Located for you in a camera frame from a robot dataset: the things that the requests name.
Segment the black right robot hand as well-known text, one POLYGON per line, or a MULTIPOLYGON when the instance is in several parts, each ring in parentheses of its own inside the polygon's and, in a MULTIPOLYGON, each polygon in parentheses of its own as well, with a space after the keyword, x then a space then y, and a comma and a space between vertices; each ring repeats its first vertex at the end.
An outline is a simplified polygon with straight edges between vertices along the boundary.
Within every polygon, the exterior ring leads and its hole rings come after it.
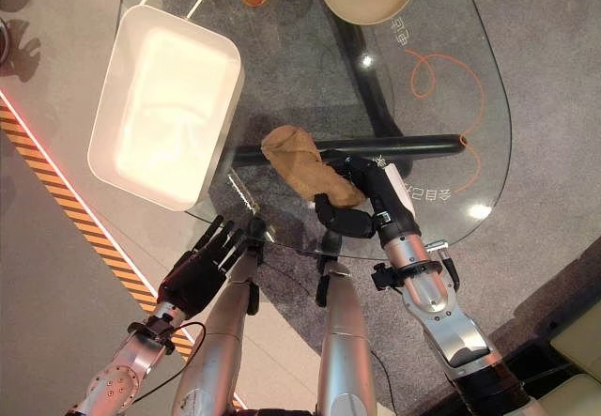
POLYGON ((374 161, 347 156, 335 161, 332 166, 338 175, 349 179, 363 192, 374 213, 338 208, 325 193, 317 194, 316 215, 325 227, 355 239, 370 239, 378 235, 382 245, 395 238, 422 234, 415 216, 402 201, 405 186, 393 163, 381 168, 374 161))

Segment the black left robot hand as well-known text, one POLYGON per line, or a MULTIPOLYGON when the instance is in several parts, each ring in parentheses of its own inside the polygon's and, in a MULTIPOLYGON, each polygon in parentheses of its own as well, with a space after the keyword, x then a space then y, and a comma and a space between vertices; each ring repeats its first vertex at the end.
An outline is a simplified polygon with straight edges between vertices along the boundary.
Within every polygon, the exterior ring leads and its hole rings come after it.
POLYGON ((167 302, 181 311, 186 319, 201 313, 225 283, 226 274, 244 253, 244 232, 234 230, 234 222, 221 226, 218 215, 206 232, 184 252, 162 280, 157 303, 167 302))

